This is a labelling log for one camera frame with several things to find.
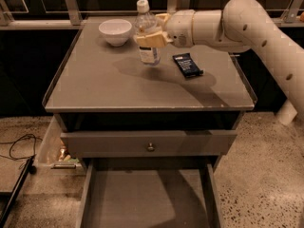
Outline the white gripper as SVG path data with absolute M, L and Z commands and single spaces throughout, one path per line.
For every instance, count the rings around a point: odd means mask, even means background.
M 177 11 L 172 16 L 169 13 L 156 14 L 158 25 L 165 26 L 166 32 L 135 35 L 134 40 L 138 46 L 144 48 L 164 48 L 170 43 L 177 48 L 190 48 L 194 45 L 192 39 L 194 14 L 192 9 Z

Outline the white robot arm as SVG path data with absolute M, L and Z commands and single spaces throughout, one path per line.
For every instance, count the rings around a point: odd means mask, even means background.
M 304 49 L 276 26 L 256 0 L 230 0 L 222 10 L 161 13 L 157 25 L 141 29 L 135 42 L 145 48 L 172 44 L 206 45 L 227 52 L 251 49 L 287 97 L 277 119 L 287 125 L 304 114 Z

